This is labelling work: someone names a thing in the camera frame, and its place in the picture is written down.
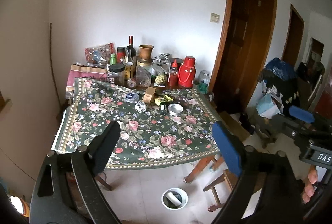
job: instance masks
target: screw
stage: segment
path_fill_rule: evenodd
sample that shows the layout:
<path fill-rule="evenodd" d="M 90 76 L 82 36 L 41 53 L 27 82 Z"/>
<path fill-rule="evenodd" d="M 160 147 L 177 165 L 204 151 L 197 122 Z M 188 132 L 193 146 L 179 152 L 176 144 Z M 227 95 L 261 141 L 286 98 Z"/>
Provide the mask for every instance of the screw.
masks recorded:
<path fill-rule="evenodd" d="M 78 148 L 78 151 L 79 152 L 84 152 L 84 151 L 86 151 L 87 150 L 87 146 L 86 145 L 81 145 L 79 148 Z"/>
<path fill-rule="evenodd" d="M 285 153 L 284 151 L 279 150 L 279 151 L 277 152 L 277 155 L 280 156 L 280 157 L 285 157 L 285 156 L 286 156 L 286 153 Z"/>
<path fill-rule="evenodd" d="M 54 151 L 53 151 L 53 150 L 47 152 L 47 156 L 48 156 L 49 158 L 50 158 L 52 155 L 54 155 Z"/>
<path fill-rule="evenodd" d="M 253 152 L 255 149 L 251 145 L 246 145 L 245 150 L 249 153 Z"/>

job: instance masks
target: door frame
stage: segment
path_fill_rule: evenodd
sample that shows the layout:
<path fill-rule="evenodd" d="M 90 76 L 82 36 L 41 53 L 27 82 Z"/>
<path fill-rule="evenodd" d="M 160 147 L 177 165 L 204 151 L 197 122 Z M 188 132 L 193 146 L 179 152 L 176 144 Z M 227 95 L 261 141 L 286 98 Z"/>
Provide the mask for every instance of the door frame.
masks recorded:
<path fill-rule="evenodd" d="M 215 59 L 215 65 L 213 67 L 213 71 L 212 71 L 212 75 L 211 75 L 211 79 L 210 79 L 210 83 L 209 83 L 209 91 L 213 90 L 215 81 L 217 79 L 220 62 L 221 62 L 221 58 L 223 55 L 225 42 L 226 42 L 226 38 L 227 38 L 227 33 L 228 33 L 230 14 L 231 14 L 231 10 L 232 10 L 232 2 L 233 2 L 233 0 L 226 0 L 226 7 L 225 7 L 225 14 L 224 14 L 224 19 L 223 19 L 223 24 L 222 24 L 222 29 L 221 29 L 220 42 L 219 42 L 217 56 Z M 271 23 L 271 29 L 270 29 L 270 34 L 269 34 L 269 38 L 268 38 L 268 45 L 266 46 L 266 50 L 264 52 L 264 57 L 263 57 L 263 60 L 261 63 L 261 69 L 263 69 L 263 67 L 264 67 L 266 57 L 267 57 L 268 51 L 270 49 L 272 34 L 273 34 L 274 25 L 275 25 L 275 21 L 276 21 L 276 12 L 277 12 L 277 0 L 274 0 L 272 23 Z M 256 85 L 257 85 L 257 82 L 254 82 L 252 89 L 250 90 L 250 94 L 248 95 L 250 97 L 248 97 L 248 99 L 246 100 L 245 105 L 248 105 L 250 98 L 252 97 L 252 94 L 254 93 L 254 90 L 256 88 Z"/>
<path fill-rule="evenodd" d="M 290 28 L 291 28 L 292 11 L 295 12 L 295 14 L 300 18 L 300 20 L 301 20 L 302 23 L 303 23 L 303 29 L 302 29 L 302 38 L 303 38 L 304 19 L 302 19 L 301 15 L 298 13 L 298 11 L 295 9 L 295 7 L 294 7 L 292 4 L 290 4 L 288 31 L 287 31 L 287 36 L 286 36 L 285 45 L 283 46 L 283 55 L 281 56 L 281 60 L 283 59 L 283 56 L 284 56 L 284 54 L 285 54 L 286 45 L 287 45 L 288 36 L 289 36 L 289 30 L 290 30 Z"/>

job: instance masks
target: hand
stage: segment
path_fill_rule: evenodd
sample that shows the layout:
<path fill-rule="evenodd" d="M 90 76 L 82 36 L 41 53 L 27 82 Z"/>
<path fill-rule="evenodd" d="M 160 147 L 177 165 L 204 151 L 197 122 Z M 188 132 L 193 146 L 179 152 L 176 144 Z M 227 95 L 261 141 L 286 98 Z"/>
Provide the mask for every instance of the hand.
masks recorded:
<path fill-rule="evenodd" d="M 302 199 L 305 203 L 310 201 L 310 198 L 315 193 L 313 184 L 317 182 L 317 180 L 318 180 L 317 170 L 315 166 L 311 166 L 308 173 L 308 178 L 305 180 L 305 187 L 302 193 Z"/>

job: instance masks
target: floral tablecloth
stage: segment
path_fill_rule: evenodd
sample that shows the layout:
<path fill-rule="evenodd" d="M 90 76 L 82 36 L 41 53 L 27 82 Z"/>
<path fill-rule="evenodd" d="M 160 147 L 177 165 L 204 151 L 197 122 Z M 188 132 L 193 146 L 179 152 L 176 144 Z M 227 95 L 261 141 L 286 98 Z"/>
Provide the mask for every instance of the floral tablecloth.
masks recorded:
<path fill-rule="evenodd" d="M 143 113 L 134 103 L 124 102 L 130 92 L 144 91 L 77 78 L 74 104 L 64 114 L 52 149 L 58 153 L 74 152 L 89 145 L 111 120 L 121 127 L 120 139 L 108 161 L 111 169 L 148 169 L 195 161 L 216 154 L 212 124 L 218 114 L 196 89 L 167 90 L 163 94 L 183 105 L 180 116 L 163 116 L 153 103 Z"/>

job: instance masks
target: black canister lid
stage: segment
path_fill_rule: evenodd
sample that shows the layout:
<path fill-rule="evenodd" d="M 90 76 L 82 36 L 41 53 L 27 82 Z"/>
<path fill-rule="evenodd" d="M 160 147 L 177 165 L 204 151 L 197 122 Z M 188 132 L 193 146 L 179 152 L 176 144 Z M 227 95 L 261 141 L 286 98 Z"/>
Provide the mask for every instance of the black canister lid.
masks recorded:
<path fill-rule="evenodd" d="M 121 64 L 121 63 L 116 63 L 116 64 L 113 64 L 113 65 L 109 65 L 108 70 L 111 71 L 111 72 L 118 73 L 118 72 L 121 72 L 121 71 L 125 70 L 125 65 Z"/>
<path fill-rule="evenodd" d="M 117 47 L 117 52 L 122 52 L 125 51 L 126 48 L 125 47 Z"/>

